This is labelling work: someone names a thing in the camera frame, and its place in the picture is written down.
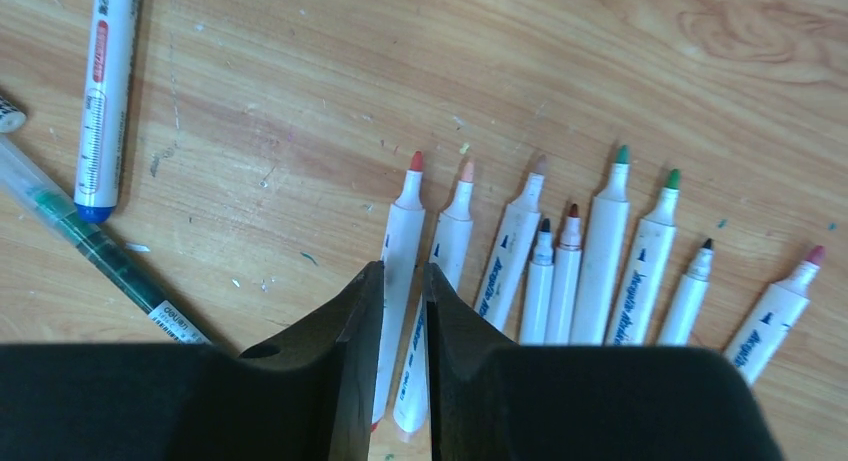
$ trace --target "beige marker tip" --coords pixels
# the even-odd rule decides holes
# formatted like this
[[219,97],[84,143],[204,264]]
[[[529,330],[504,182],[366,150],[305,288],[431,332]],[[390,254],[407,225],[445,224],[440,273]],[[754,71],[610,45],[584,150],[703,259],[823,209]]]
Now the beige marker tip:
[[465,163],[465,166],[462,167],[462,174],[459,176],[459,180],[466,183],[474,182],[474,160],[469,159],[468,162]]

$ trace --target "acrylic marker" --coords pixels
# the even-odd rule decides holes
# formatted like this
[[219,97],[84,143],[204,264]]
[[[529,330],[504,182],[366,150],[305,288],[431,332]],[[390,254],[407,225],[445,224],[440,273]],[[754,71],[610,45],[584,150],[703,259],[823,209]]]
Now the acrylic marker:
[[677,231],[674,208],[680,195],[679,186],[680,170],[672,169],[657,206],[639,220],[607,331],[608,345],[639,345],[645,342],[651,312]]
[[524,295],[524,313],[521,316],[519,344],[540,345],[545,342],[548,309],[551,304],[551,284],[554,281],[554,237],[551,220],[542,220],[536,237],[536,248],[527,268],[527,289]]
[[536,160],[536,166],[524,190],[513,202],[506,206],[492,253],[489,266],[483,273],[483,283],[474,310],[483,316],[492,326],[503,331],[512,298],[518,289],[521,272],[527,263],[533,235],[539,225],[539,196],[545,184],[548,159],[543,154]]
[[[459,288],[465,253],[471,241],[471,191],[474,189],[474,162],[468,161],[456,185],[450,206],[439,214],[436,234],[430,252],[430,262],[442,269],[454,290]],[[414,433],[427,419],[430,393],[427,387],[426,306],[418,301],[415,328],[409,338],[406,362],[398,384],[392,415],[397,425],[406,433]]]
[[571,344],[596,345],[604,342],[612,304],[618,259],[627,228],[627,173],[629,150],[622,146],[612,165],[610,179],[592,201],[586,246],[580,264],[580,280],[571,321]]
[[80,219],[71,197],[0,134],[0,187],[48,231],[69,242],[168,336],[212,344],[173,298],[96,225]]
[[749,385],[757,381],[810,303],[807,287],[822,261],[824,247],[816,246],[792,276],[770,284],[727,346],[724,357],[739,369]]
[[89,223],[118,204],[139,0],[94,0],[74,203]]
[[707,239],[689,269],[680,278],[671,308],[665,318],[657,344],[665,346],[685,346],[689,334],[695,326],[698,311],[704,302],[707,288],[710,287],[710,265],[713,261],[713,240]]
[[386,266],[383,284],[383,327],[380,333],[380,352],[377,355],[377,385],[374,389],[374,410],[371,416],[371,422],[375,424],[383,417],[389,401],[392,372],[400,346],[400,332],[406,316],[421,228],[424,226],[424,207],[421,206],[419,197],[423,170],[424,157],[421,151],[416,151],[406,172],[403,191],[389,208],[386,235],[383,237],[383,253],[380,256]]
[[0,96],[0,134],[14,133],[26,122],[26,115]]
[[574,297],[580,273],[580,212],[572,204],[554,256],[554,284],[545,329],[545,344],[566,345],[571,337]]

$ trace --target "wooden table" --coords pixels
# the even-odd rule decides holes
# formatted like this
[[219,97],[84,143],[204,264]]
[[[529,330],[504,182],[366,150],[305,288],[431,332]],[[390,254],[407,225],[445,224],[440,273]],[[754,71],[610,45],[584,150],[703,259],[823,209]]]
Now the wooden table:
[[[755,393],[790,459],[843,459],[846,6],[144,0],[121,201],[106,229],[149,247],[136,257],[244,348],[379,257],[415,150],[425,153],[429,210],[420,260],[461,151],[477,160],[460,288],[471,301],[528,162],[551,161],[542,204],[559,225],[569,200],[588,211],[614,146],[627,143],[631,230],[663,173],[683,172],[652,332],[706,236],[716,259],[693,342],[716,349],[767,283],[812,245],[827,246],[812,304]],[[29,115],[13,139],[69,191],[90,10],[91,0],[0,0],[0,92]],[[22,213],[0,197],[0,340],[167,341]],[[372,459],[428,459],[428,444],[426,432],[400,442],[386,420]]]

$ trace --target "pen cap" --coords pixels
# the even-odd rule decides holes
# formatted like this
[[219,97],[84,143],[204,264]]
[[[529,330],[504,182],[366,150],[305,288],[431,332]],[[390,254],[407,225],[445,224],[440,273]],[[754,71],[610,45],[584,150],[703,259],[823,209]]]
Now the pen cap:
[[[0,134],[0,180],[3,190],[27,212],[37,216],[48,227],[56,221],[74,212],[71,198],[50,179],[44,171],[35,165],[8,137]],[[53,194],[62,199],[52,202],[50,209],[44,209],[40,203],[45,194]]]

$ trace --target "pink marker tip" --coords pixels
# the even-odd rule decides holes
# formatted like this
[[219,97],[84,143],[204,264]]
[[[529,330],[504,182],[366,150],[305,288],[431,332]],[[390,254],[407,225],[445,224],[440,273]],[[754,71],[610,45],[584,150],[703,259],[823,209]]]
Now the pink marker tip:
[[410,171],[422,172],[424,171],[424,155],[421,154],[421,151],[416,151],[415,154],[412,155],[412,162],[409,163]]
[[472,183],[474,182],[474,160],[469,159],[465,166],[462,167],[462,174],[459,176],[459,180]]
[[824,246],[816,246],[810,251],[810,254],[804,258],[804,261],[808,263],[813,263],[816,266],[821,266],[821,262],[824,261]]

